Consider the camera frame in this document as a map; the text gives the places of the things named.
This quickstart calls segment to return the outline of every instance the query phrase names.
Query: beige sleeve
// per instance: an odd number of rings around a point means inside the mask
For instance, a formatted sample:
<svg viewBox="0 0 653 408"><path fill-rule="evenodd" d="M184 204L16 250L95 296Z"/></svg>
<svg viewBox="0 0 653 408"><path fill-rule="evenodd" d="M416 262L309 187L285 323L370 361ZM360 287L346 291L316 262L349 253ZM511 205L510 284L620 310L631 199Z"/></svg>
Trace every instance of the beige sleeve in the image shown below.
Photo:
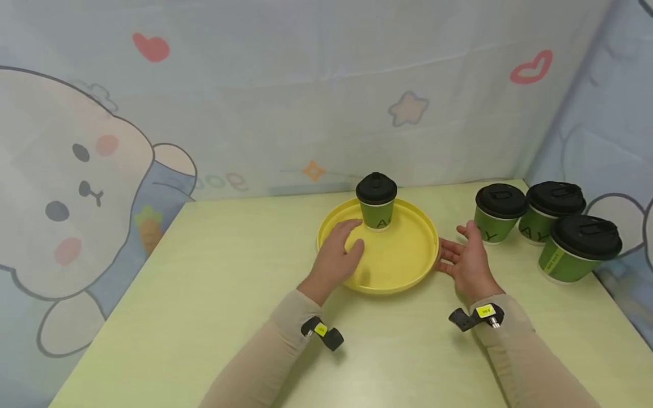
<svg viewBox="0 0 653 408"><path fill-rule="evenodd" d="M268 408L308 343L302 325L321 308L290 292L267 322L215 378L200 408Z"/></svg>
<svg viewBox="0 0 653 408"><path fill-rule="evenodd" d="M474 329L488 354L512 408L600 408L600 405L535 333L526 312L506 294L470 308L494 303L505 312L501 327Z"/></svg>

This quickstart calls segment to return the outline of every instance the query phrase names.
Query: cup lid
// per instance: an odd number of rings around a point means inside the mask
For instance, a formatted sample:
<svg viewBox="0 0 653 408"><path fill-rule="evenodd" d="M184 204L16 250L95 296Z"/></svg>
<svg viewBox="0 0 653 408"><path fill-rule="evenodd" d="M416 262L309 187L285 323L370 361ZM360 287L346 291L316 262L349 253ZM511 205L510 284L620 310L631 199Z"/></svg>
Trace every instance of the cup lid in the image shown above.
<svg viewBox="0 0 653 408"><path fill-rule="evenodd" d="M538 211L554 217L582 213L587 205L578 185L562 181L535 184L528 189L526 199Z"/></svg>
<svg viewBox="0 0 653 408"><path fill-rule="evenodd" d="M374 172L358 183L356 197L371 206L386 204L397 197L397 184L385 174Z"/></svg>
<svg viewBox="0 0 653 408"><path fill-rule="evenodd" d="M524 193L509 184L495 183L476 193L476 205L483 212L497 218L519 218L526 213L528 204Z"/></svg>
<svg viewBox="0 0 653 408"><path fill-rule="evenodd" d="M591 215L557 219L551 228L551 238L565 251L590 260L613 259L623 246L613 222Z"/></svg>

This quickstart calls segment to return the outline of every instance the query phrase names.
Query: yellow tray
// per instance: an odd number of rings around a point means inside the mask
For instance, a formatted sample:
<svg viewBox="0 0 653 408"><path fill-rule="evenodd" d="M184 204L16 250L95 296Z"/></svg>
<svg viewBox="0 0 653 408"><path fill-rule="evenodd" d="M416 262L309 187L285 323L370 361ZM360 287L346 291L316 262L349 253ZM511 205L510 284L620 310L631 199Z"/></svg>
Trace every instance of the yellow tray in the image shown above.
<svg viewBox="0 0 653 408"><path fill-rule="evenodd" d="M317 231L317 248L336 223L362 219L358 199L335 207ZM394 201L392 223L383 232L372 232L364 225L351 232L345 249L362 238L365 252L354 275L345 286L363 293L392 294L415 286L428 275L438 257L438 233L431 220L414 205L399 198Z"/></svg>

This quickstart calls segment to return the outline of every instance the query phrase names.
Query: hand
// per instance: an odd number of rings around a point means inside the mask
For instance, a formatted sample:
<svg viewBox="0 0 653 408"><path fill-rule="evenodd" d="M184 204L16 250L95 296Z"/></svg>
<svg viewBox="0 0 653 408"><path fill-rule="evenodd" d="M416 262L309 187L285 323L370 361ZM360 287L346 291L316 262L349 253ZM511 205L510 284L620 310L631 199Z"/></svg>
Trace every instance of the hand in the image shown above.
<svg viewBox="0 0 653 408"><path fill-rule="evenodd" d="M458 225L456 230L465 235L467 246L440 238L442 255L436 262L436 268L453 278L456 290L463 295L468 306L495 294L505 293L490 272L488 255L478 227L469 221L466 227ZM451 264L444 263L443 260L448 260Z"/></svg>
<svg viewBox="0 0 653 408"><path fill-rule="evenodd" d="M349 253L345 251L349 234L361 223L360 219L350 219L336 224L317 253L311 273L297 287L301 293L320 306L336 287L354 274L363 256L363 240L357 240Z"/></svg>

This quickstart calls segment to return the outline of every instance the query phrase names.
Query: coffee cup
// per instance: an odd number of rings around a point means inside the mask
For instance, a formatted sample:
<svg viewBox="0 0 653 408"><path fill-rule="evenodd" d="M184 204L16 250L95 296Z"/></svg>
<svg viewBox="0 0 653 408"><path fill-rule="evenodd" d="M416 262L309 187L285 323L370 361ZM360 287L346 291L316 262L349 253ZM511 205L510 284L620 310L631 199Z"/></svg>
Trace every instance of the coffee cup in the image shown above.
<svg viewBox="0 0 653 408"><path fill-rule="evenodd" d="M390 228L397 197L397 184L392 179L379 172L371 173L356 186L356 197L368 229L383 232Z"/></svg>
<svg viewBox="0 0 653 408"><path fill-rule="evenodd" d="M519 232L528 243L544 245L553 222L561 217L580 214L587 203L579 186L545 181L528 189L528 210L519 221Z"/></svg>
<svg viewBox="0 0 653 408"><path fill-rule="evenodd" d="M495 183L476 193L474 223L485 245L502 243L528 205L522 191L512 185Z"/></svg>
<svg viewBox="0 0 653 408"><path fill-rule="evenodd" d="M547 279L570 284L615 258L622 246L614 223L590 215L570 215L553 222L538 266Z"/></svg>

